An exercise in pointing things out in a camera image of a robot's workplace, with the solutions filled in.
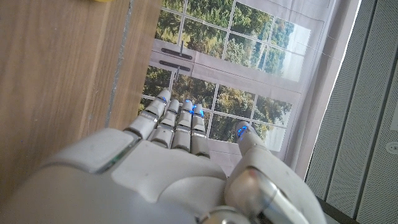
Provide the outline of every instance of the blue led light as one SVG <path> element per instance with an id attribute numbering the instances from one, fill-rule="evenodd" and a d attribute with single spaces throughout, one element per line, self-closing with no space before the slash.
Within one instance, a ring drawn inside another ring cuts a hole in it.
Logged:
<path id="1" fill-rule="evenodd" d="M 241 135 L 244 133 L 244 130 L 246 130 L 248 127 L 245 125 L 242 128 L 239 128 L 237 136 L 241 137 Z"/>

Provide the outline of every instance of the robot finger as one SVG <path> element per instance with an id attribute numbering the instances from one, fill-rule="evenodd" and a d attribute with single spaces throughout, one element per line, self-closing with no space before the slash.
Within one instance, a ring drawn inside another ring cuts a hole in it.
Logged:
<path id="1" fill-rule="evenodd" d="M 191 127 L 191 153 L 210 159 L 209 148 L 206 138 L 204 113 L 201 104 L 193 106 L 193 117 Z"/>
<path id="2" fill-rule="evenodd" d="M 192 113 L 192 101 L 185 100 L 182 104 L 177 126 L 175 127 L 172 149 L 190 152 Z"/>
<path id="3" fill-rule="evenodd" d="M 170 92 L 161 91 L 150 105 L 129 125 L 125 131 L 138 135 L 141 139 L 148 139 L 159 118 L 162 116 L 167 102 L 170 100 Z"/>
<path id="4" fill-rule="evenodd" d="M 170 148 L 179 106 L 178 100 L 172 100 L 169 103 L 169 107 L 167 108 L 165 115 L 152 135 L 150 140 L 151 142 L 165 148 Z"/>

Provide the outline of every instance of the green foliage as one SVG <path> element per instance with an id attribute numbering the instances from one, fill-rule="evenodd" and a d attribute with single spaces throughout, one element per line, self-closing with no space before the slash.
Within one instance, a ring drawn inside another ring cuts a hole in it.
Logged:
<path id="1" fill-rule="evenodd" d="M 180 30 L 181 17 L 171 12 L 161 11 L 159 20 L 157 21 L 157 28 L 155 38 L 177 43 L 178 31 Z"/>
<path id="2" fill-rule="evenodd" d="M 187 14 L 211 24 L 227 28 L 232 0 L 189 0 Z"/>
<path id="3" fill-rule="evenodd" d="M 205 121 L 206 131 L 207 131 L 207 128 L 209 126 L 209 119 L 210 119 L 210 113 L 209 112 L 204 112 L 203 120 Z"/>
<path id="4" fill-rule="evenodd" d="M 231 30 L 259 40 L 267 40 L 272 20 L 272 15 L 237 2 Z"/>
<path id="5" fill-rule="evenodd" d="M 162 6 L 177 12 L 182 12 L 184 0 L 163 0 Z"/>
<path id="6" fill-rule="evenodd" d="M 163 89 L 170 84 L 171 72 L 161 68 L 149 66 L 142 94 L 147 96 L 157 96 Z"/>
<path id="7" fill-rule="evenodd" d="M 254 128 L 254 130 L 262 140 L 266 139 L 268 131 L 272 131 L 274 129 L 273 126 L 268 126 L 265 124 L 257 124 L 257 123 L 252 123 L 252 127 Z"/>
<path id="8" fill-rule="evenodd" d="M 235 39 L 228 41 L 226 46 L 225 60 L 243 66 L 249 66 L 246 63 L 246 52 L 243 49 L 243 43 L 237 43 Z"/>
<path id="9" fill-rule="evenodd" d="M 182 39 L 188 49 L 221 58 L 226 32 L 206 26 L 191 19 L 185 19 Z"/>
<path id="10" fill-rule="evenodd" d="M 287 121 L 283 120 L 282 115 L 289 113 L 291 110 L 291 103 L 258 96 L 253 119 L 271 124 L 276 124 L 276 122 L 279 121 L 285 125 Z"/>
<path id="11" fill-rule="evenodd" d="M 186 99 L 200 103 L 202 107 L 211 109 L 216 84 L 197 78 L 180 75 L 178 82 L 173 84 L 172 98 L 183 102 Z"/>
<path id="12" fill-rule="evenodd" d="M 230 34 L 227 44 L 225 60 L 249 68 L 262 69 L 265 58 L 266 46 L 238 35 Z"/>
<path id="13" fill-rule="evenodd" d="M 242 120 L 218 114 L 213 115 L 209 138 L 236 142 L 235 127 Z"/>
<path id="14" fill-rule="evenodd" d="M 293 23 L 284 21 L 283 19 L 276 19 L 272 31 L 271 43 L 286 48 L 289 44 L 289 35 L 293 30 Z"/>
<path id="15" fill-rule="evenodd" d="M 254 94 L 220 85 L 215 110 L 250 118 Z"/>
<path id="16" fill-rule="evenodd" d="M 285 52 L 273 47 L 268 50 L 267 62 L 265 71 L 281 77 L 283 73 L 280 71 L 283 68 L 285 59 Z"/>
<path id="17" fill-rule="evenodd" d="M 141 101 L 139 102 L 139 107 L 138 107 L 138 114 L 141 113 L 149 104 L 152 102 L 152 100 L 147 99 L 147 98 L 141 98 Z"/>

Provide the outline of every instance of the white window mullion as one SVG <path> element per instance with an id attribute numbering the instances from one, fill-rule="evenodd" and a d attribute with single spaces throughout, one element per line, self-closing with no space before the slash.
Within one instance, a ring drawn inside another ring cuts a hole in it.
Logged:
<path id="1" fill-rule="evenodd" d="M 253 103 L 253 107 L 251 110 L 251 115 L 250 115 L 250 125 L 252 123 L 253 120 L 253 116 L 254 116 L 254 109 L 256 108 L 256 103 L 257 103 L 257 98 L 259 97 L 259 95 L 256 94 L 256 96 L 254 97 L 254 103 Z"/>
<path id="2" fill-rule="evenodd" d="M 268 52 L 269 52 L 269 45 L 267 46 L 266 56 L 264 57 L 264 64 L 262 64 L 261 71 L 264 71 L 266 69 L 266 62 L 267 62 Z"/>
<path id="3" fill-rule="evenodd" d="M 295 53 L 295 52 L 293 52 L 293 51 L 291 51 L 291 50 L 284 49 L 284 48 L 279 47 L 279 46 L 277 46 L 277 45 L 273 45 L 273 44 L 271 45 L 271 44 L 269 44 L 269 43 L 266 42 L 266 41 L 259 40 L 259 39 L 257 39 L 257 38 L 254 38 L 254 37 L 251 37 L 251 36 L 248 36 L 248 35 L 245 35 L 245 34 L 241 34 L 241 33 L 235 32 L 235 31 L 230 31 L 229 33 L 230 33 L 230 34 L 234 34 L 234 35 L 238 35 L 238 36 L 241 36 L 241 37 L 244 37 L 244 38 L 249 39 L 249 40 L 253 40 L 253 41 L 256 41 L 256 42 L 260 42 L 260 43 L 262 43 L 262 44 L 266 44 L 266 45 L 269 45 L 269 46 L 271 46 L 271 47 L 273 47 L 273 48 L 276 48 L 276 49 L 279 49 L 279 50 L 283 50 L 283 51 L 286 51 L 286 52 L 290 52 L 290 53 L 295 54 L 295 55 L 304 56 L 304 55 L 302 55 L 302 54 Z"/>
<path id="4" fill-rule="evenodd" d="M 177 45 L 181 44 L 181 39 L 182 39 L 182 30 L 184 28 L 184 20 L 185 20 L 185 14 L 187 13 L 187 6 L 188 6 L 188 0 L 185 0 L 184 2 L 184 8 L 182 10 L 182 17 L 181 17 L 181 24 L 180 24 L 180 30 L 178 32 L 178 41 Z"/>
<path id="5" fill-rule="evenodd" d="M 144 94 L 141 95 L 141 98 L 145 98 L 145 99 L 148 99 L 148 100 L 154 100 L 155 99 L 154 96 L 147 96 L 147 95 L 144 95 Z"/>
<path id="6" fill-rule="evenodd" d="M 272 19 L 271 31 L 269 32 L 269 37 L 267 40 L 268 43 L 271 43 L 272 31 L 274 30 L 275 20 L 276 16 L 274 16 L 274 18 Z"/>
<path id="7" fill-rule="evenodd" d="M 170 72 L 170 82 L 169 82 L 169 92 L 172 92 L 173 90 L 173 82 L 174 82 L 174 72 Z"/>
<path id="8" fill-rule="evenodd" d="M 207 109 L 207 110 L 203 109 L 204 111 L 210 112 L 210 118 L 209 118 L 209 123 L 208 123 L 208 126 L 207 126 L 206 137 L 209 137 L 209 134 L 210 134 L 211 121 L 213 120 L 214 107 L 216 106 L 216 100 L 217 100 L 217 94 L 218 94 L 218 87 L 219 87 L 219 84 L 216 84 L 216 89 L 214 90 L 213 103 L 211 104 L 211 110 L 209 110 L 209 109 Z"/>
<path id="9" fill-rule="evenodd" d="M 267 123 L 267 122 L 264 122 L 264 121 L 258 121 L 258 120 L 255 120 L 255 119 L 244 118 L 244 117 L 241 117 L 241 116 L 236 116 L 236 115 L 228 114 L 228 113 L 224 113 L 224 112 L 213 111 L 213 110 L 209 110 L 209 109 L 205 109 L 205 108 L 203 109 L 203 111 L 212 113 L 212 115 L 213 114 L 217 114 L 217 115 L 227 116 L 227 117 L 230 117 L 230 118 L 240 119 L 240 120 L 247 121 L 247 122 L 252 122 L 252 123 L 257 123 L 257 124 L 265 124 L 265 125 L 268 125 L 268 126 L 273 126 L 273 127 L 277 127 L 277 128 L 286 129 L 286 127 L 283 127 L 283 126 L 280 126 L 280 125 L 277 125 L 277 124 L 271 124 L 271 123 Z"/>
<path id="10" fill-rule="evenodd" d="M 179 15 L 179 16 L 182 16 L 182 12 L 177 12 L 177 11 L 174 11 L 173 9 L 167 9 L 166 7 L 162 7 L 161 8 L 163 11 L 166 11 L 166 12 L 171 12 L 171 13 L 174 13 L 174 14 L 177 14 L 177 15 Z"/>
<path id="11" fill-rule="evenodd" d="M 236 0 L 234 0 L 234 2 L 232 3 L 231 15 L 229 17 L 229 23 L 228 23 L 228 30 L 226 31 L 226 37 L 225 37 L 225 41 L 224 41 L 223 56 L 221 57 L 221 59 L 223 59 L 223 60 L 225 59 L 226 46 L 228 44 L 229 32 L 231 30 L 232 20 L 234 17 L 235 5 L 236 5 Z"/>

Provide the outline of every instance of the metal finger segment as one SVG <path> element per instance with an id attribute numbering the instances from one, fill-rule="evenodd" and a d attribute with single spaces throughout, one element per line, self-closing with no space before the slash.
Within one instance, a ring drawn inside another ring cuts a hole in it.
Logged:
<path id="1" fill-rule="evenodd" d="M 173 132 L 171 129 L 158 126 L 150 141 L 162 147 L 169 148 L 172 136 Z"/>
<path id="2" fill-rule="evenodd" d="M 246 152 L 255 145 L 262 146 L 266 149 L 264 141 L 257 135 L 254 128 L 246 121 L 242 121 L 236 126 L 236 139 L 242 156 L 244 156 Z"/>
<path id="3" fill-rule="evenodd" d="M 157 117 L 153 113 L 143 111 L 129 125 L 125 131 L 137 134 L 142 139 L 148 139 L 157 123 Z"/>
<path id="4" fill-rule="evenodd" d="M 192 130 L 206 132 L 205 121 L 202 117 L 193 116 L 192 117 Z"/>
<path id="5" fill-rule="evenodd" d="M 193 106 L 193 114 L 196 116 L 204 117 L 204 112 L 201 104 L 197 104 Z"/>
<path id="6" fill-rule="evenodd" d="M 178 100 L 176 99 L 172 99 L 172 101 L 170 101 L 169 107 L 167 108 L 167 111 L 178 113 L 179 108 L 180 108 L 180 102 L 178 102 Z"/>
<path id="7" fill-rule="evenodd" d="M 174 134 L 172 149 L 183 149 L 187 152 L 190 152 L 191 149 L 190 131 L 184 129 L 177 129 Z"/>
<path id="8" fill-rule="evenodd" d="M 148 139 L 158 119 L 162 116 L 166 103 L 170 100 L 170 92 L 161 91 L 150 105 L 129 125 L 125 131 L 135 133 L 142 139 Z"/>
<path id="9" fill-rule="evenodd" d="M 191 153 L 210 159 L 209 147 L 206 136 L 196 135 L 193 131 L 191 136 Z"/>
<path id="10" fill-rule="evenodd" d="M 175 113 L 171 111 L 166 111 L 166 114 L 164 115 L 163 119 L 160 121 L 160 124 L 165 124 L 174 128 L 175 116 L 176 116 Z"/>
<path id="11" fill-rule="evenodd" d="M 192 112 L 192 108 L 193 108 L 193 105 L 192 105 L 192 101 L 190 101 L 190 100 L 185 100 L 183 103 L 182 103 L 182 108 L 181 108 L 181 110 L 185 110 L 185 111 L 188 111 L 188 112 Z"/>
<path id="12" fill-rule="evenodd" d="M 153 113 L 154 115 L 156 115 L 156 118 L 159 119 L 162 116 L 165 107 L 166 102 L 164 100 L 156 98 L 150 103 L 147 108 L 145 108 L 145 110 Z"/>
<path id="13" fill-rule="evenodd" d="M 156 97 L 168 103 L 170 101 L 171 94 L 168 90 L 162 90 Z"/>
<path id="14" fill-rule="evenodd" d="M 177 125 L 187 127 L 190 130 L 191 122 L 192 122 L 192 114 L 185 110 L 182 110 L 180 116 L 178 117 Z"/>

